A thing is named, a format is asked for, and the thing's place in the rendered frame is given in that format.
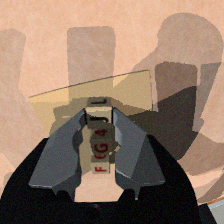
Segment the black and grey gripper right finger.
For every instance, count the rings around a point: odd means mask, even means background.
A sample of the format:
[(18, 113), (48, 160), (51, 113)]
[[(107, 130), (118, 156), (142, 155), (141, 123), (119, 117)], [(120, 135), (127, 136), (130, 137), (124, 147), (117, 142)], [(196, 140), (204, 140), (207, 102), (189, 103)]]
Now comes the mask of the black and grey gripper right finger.
[(156, 140), (116, 107), (112, 124), (119, 150), (115, 153), (115, 183), (135, 191), (135, 200), (158, 203), (185, 224), (202, 224), (193, 186), (180, 164)]

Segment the beige letter block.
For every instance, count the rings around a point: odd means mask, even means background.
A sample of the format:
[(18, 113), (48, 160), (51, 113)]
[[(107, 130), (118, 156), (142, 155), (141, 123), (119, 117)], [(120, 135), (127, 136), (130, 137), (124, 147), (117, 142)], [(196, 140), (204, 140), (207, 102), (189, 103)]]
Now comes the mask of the beige letter block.
[(91, 155), (112, 155), (111, 129), (91, 129), (89, 141)]
[(92, 174), (110, 174), (110, 155), (91, 155)]
[(112, 103), (110, 97), (88, 98), (85, 111), (88, 129), (112, 128)]

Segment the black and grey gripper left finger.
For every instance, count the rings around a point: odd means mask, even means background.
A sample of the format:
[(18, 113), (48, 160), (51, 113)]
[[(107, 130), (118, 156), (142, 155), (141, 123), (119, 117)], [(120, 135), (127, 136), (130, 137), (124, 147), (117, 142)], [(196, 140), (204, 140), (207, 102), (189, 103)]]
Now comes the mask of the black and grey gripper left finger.
[(0, 224), (9, 224), (31, 206), (56, 201), (60, 190), (67, 191), (75, 202), (76, 188), (82, 178), (79, 161), (79, 146), (83, 142), (81, 128), (86, 125), (86, 111), (83, 108), (48, 138), (44, 138), (20, 163), (0, 198)]

